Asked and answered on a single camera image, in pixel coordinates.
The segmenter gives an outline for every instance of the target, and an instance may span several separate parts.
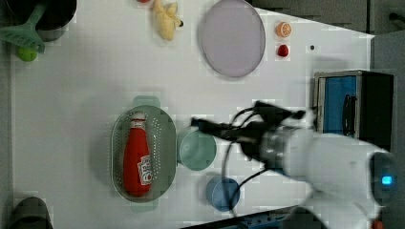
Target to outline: green object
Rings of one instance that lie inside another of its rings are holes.
[[[23,47],[18,47],[18,57],[23,61],[31,62],[36,58],[36,52]]]
[[[132,202],[132,211],[146,212],[156,208],[158,198],[169,189],[175,178],[176,127],[169,114],[156,107],[160,105],[156,97],[138,96],[134,99],[134,105],[135,108],[119,117],[114,126],[111,142],[111,172],[116,190]],[[146,137],[153,173],[151,190],[140,198],[132,197],[125,191],[122,178],[123,155],[130,131],[131,116],[135,112],[146,114]]]
[[[35,26],[41,19],[48,6],[48,1],[43,0],[35,6],[30,18],[21,26],[6,27],[0,29],[0,39],[16,46],[31,49],[37,52],[45,51],[45,43],[39,37]]]
[[[197,130],[179,134],[178,146],[178,163],[194,171],[206,169],[217,154],[214,137]]]

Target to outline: red bottle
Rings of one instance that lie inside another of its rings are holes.
[[[149,192],[152,166],[145,131],[145,114],[132,115],[131,130],[124,153],[124,187],[132,196]]]

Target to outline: round plate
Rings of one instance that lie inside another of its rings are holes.
[[[260,64],[266,48],[262,19],[244,0],[222,0],[206,15],[202,49],[211,67],[226,76],[245,76]]]

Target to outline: teal bowl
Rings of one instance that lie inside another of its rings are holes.
[[[178,163],[190,170],[206,169],[216,154],[217,144],[212,135],[188,130],[178,136]]]

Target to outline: light blue bowl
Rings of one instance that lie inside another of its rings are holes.
[[[238,189],[238,182],[232,178],[226,177],[224,179],[225,185],[223,185],[223,177],[213,177],[208,184],[206,185],[206,199],[208,202],[218,211],[227,212],[233,209],[239,201],[241,196],[241,191],[235,195],[235,198],[232,200],[231,205],[229,206],[229,201],[226,199],[225,190],[229,193],[229,198],[232,198],[234,192]]]

